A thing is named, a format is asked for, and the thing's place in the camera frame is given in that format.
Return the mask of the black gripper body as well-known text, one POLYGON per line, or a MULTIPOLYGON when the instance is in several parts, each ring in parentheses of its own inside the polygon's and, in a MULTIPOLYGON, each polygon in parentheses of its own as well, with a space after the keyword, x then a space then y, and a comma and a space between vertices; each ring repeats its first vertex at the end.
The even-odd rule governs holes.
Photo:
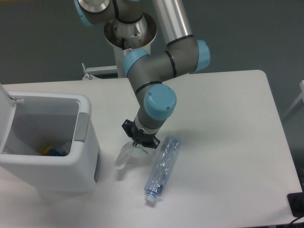
POLYGON ((144 138, 150 134, 147 134, 147 133, 144 133, 144 129, 141 128, 141 129, 138 129, 137 128, 137 142, 138 144, 142 145, 142 142, 144 140, 144 138))

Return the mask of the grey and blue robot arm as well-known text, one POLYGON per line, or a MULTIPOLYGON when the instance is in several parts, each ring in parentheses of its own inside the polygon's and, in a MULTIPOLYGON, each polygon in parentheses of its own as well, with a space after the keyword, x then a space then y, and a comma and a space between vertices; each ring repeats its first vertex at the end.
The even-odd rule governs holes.
POLYGON ((107 41, 122 53, 115 59, 118 74, 128 78, 140 106, 135 119, 123 123, 124 131, 134 146, 157 148, 156 134, 177 102, 165 81, 206 68, 209 47, 195 39, 180 0, 153 1, 167 46, 156 56, 145 49, 157 28, 141 0, 76 0, 74 4, 83 23, 105 24, 107 41))

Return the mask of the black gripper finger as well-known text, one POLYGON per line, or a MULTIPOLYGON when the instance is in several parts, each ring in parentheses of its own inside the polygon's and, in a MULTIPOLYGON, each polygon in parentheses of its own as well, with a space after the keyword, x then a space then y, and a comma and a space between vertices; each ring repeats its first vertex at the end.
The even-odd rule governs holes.
POLYGON ((156 138, 155 135, 148 135, 144 138, 142 146, 146 148, 156 149, 159 146, 160 142, 161 141, 156 138))
POLYGON ((136 146, 138 144, 137 142, 137 127, 133 121, 130 121, 126 119, 124 123, 122 124, 122 128, 127 134, 129 138, 133 141, 133 146, 136 146))

